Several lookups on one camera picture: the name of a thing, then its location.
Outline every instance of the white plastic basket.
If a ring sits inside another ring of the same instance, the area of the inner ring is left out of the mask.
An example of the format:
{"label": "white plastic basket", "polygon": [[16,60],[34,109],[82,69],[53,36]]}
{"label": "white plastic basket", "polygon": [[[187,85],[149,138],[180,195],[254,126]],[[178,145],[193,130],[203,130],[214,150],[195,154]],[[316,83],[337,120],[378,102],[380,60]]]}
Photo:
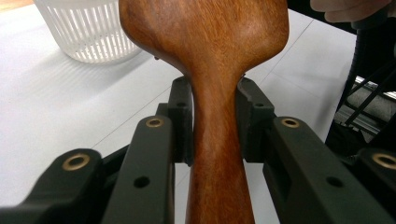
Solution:
{"label": "white plastic basket", "polygon": [[84,63],[120,63],[138,48],[120,27],[118,0],[34,0],[55,41]]}

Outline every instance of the brass insert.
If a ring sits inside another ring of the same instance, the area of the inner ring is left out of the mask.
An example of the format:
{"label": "brass insert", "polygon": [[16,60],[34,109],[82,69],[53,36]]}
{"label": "brass insert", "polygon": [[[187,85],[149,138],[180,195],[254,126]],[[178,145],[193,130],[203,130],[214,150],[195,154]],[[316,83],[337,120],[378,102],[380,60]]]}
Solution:
{"label": "brass insert", "polygon": [[78,153],[67,158],[67,160],[64,161],[62,168],[64,168],[66,171],[75,171],[87,165],[88,162],[90,162],[90,156],[83,153]]}
{"label": "brass insert", "polygon": [[158,118],[149,119],[146,121],[146,125],[150,128],[158,128],[163,126],[163,120]]}
{"label": "brass insert", "polygon": [[282,124],[289,128],[300,127],[300,123],[295,119],[282,119]]}
{"label": "brass insert", "polygon": [[384,153],[375,153],[373,160],[385,168],[396,170],[396,158],[393,156]]}

